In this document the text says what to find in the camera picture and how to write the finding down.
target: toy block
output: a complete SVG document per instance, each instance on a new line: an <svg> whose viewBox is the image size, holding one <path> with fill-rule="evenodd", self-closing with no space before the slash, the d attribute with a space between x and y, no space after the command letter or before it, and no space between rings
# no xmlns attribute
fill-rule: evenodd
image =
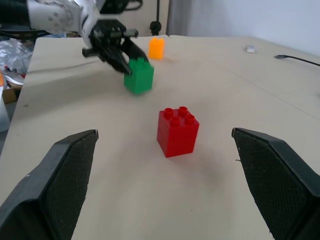
<svg viewBox="0 0 320 240"><path fill-rule="evenodd" d="M157 141L164 155L169 158L192 153L198 129L199 122L185 106L160 111Z"/></svg>
<svg viewBox="0 0 320 240"><path fill-rule="evenodd" d="M126 88L134 94L142 94L151 90L154 67L142 57L139 57L138 60L130 59L129 67L132 73L131 75L124 75L124 85Z"/></svg>
<svg viewBox="0 0 320 240"><path fill-rule="evenodd" d="M163 38L152 38L149 43L149 58L161 60L164 57L165 40Z"/></svg>

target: table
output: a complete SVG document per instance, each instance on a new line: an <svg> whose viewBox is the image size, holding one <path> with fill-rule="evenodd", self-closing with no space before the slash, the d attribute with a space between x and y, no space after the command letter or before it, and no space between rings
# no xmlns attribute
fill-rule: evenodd
<svg viewBox="0 0 320 240"><path fill-rule="evenodd" d="M249 191L233 127L281 138L320 173L320 58L247 37L163 36L152 91L84 59L77 38L38 39L0 158L0 204L52 144L99 130L74 240L272 240ZM135 42L148 51L149 37ZM256 47L246 53L245 45ZM187 106L194 153L165 158L158 113Z"/></svg>

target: red lego brick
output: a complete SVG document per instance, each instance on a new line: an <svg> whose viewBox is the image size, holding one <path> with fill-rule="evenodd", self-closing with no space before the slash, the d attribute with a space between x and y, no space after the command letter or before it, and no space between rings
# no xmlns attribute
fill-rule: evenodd
<svg viewBox="0 0 320 240"><path fill-rule="evenodd" d="M179 109L166 108L159 113L158 128L167 142L196 138L199 122L185 106Z"/></svg>
<svg viewBox="0 0 320 240"><path fill-rule="evenodd" d="M186 138L179 141L172 141L170 144L168 144L159 128L156 139L160 144L160 147L166 158L183 154L190 154L194 151L196 143L196 138Z"/></svg>
<svg viewBox="0 0 320 240"><path fill-rule="evenodd" d="M185 106L160 111L157 141L164 155L169 158L192 153L199 129L199 122Z"/></svg>

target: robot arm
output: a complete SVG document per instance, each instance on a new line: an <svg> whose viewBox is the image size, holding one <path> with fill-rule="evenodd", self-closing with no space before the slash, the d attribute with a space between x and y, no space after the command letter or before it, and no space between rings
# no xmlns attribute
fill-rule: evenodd
<svg viewBox="0 0 320 240"><path fill-rule="evenodd" d="M130 2L139 5L127 8ZM84 57L98 56L116 71L131 74L123 52L131 59L148 58L130 40L138 31L127 30L117 16L142 4L143 0L1 0L0 24L29 26L52 34L76 32L88 47L82 50Z"/></svg>

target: green lego brick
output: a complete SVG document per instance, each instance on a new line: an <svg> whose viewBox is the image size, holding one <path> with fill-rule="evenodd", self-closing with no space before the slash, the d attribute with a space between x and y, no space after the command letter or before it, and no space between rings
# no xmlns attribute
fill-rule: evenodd
<svg viewBox="0 0 320 240"><path fill-rule="evenodd" d="M154 67L142 57L130 59L131 75L124 75L124 85L134 94L142 94L151 90L154 79Z"/></svg>

